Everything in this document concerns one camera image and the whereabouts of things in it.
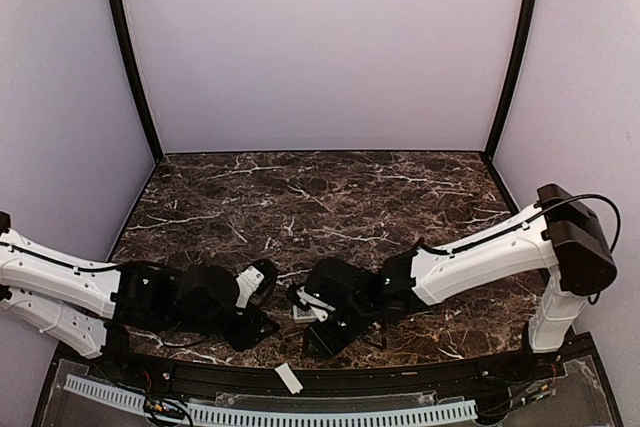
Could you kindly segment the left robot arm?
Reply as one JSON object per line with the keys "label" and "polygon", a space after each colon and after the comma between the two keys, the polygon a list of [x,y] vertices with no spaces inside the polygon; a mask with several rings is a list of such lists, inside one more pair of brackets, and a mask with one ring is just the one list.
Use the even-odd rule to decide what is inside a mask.
{"label": "left robot arm", "polygon": [[220,266],[174,269],[150,261],[101,263],[24,237],[1,215],[1,308],[94,359],[120,383],[141,374],[128,328],[222,337],[235,351],[279,326],[253,303],[271,295],[277,270],[260,259],[239,274]]}

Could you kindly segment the white battery cover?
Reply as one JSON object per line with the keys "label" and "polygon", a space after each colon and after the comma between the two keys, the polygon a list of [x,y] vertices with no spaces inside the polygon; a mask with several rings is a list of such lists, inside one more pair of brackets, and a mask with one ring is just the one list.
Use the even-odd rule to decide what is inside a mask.
{"label": "white battery cover", "polygon": [[292,395],[302,392],[303,385],[287,363],[283,363],[276,367],[275,372]]}

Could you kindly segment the white remote control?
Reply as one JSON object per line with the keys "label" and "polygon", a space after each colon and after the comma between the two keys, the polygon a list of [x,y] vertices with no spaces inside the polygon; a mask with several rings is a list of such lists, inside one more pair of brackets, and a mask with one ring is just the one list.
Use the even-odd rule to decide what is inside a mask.
{"label": "white remote control", "polygon": [[294,305],[292,307],[292,316],[296,324],[312,323],[317,319],[315,312],[311,309],[303,309]]}

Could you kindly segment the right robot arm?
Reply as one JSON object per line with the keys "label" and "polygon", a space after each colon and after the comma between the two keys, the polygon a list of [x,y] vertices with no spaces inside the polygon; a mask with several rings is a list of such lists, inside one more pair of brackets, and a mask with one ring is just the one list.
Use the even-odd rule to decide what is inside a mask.
{"label": "right robot arm", "polygon": [[417,241],[370,271],[338,258],[320,260],[289,300],[312,311],[305,347],[323,357],[342,352],[373,324],[396,323],[473,288],[515,274],[548,272],[542,300],[524,327],[523,349],[510,360],[521,381],[534,379],[560,349],[574,320],[617,277],[613,252],[591,195],[572,195],[557,184],[518,214],[460,240],[430,247]]}

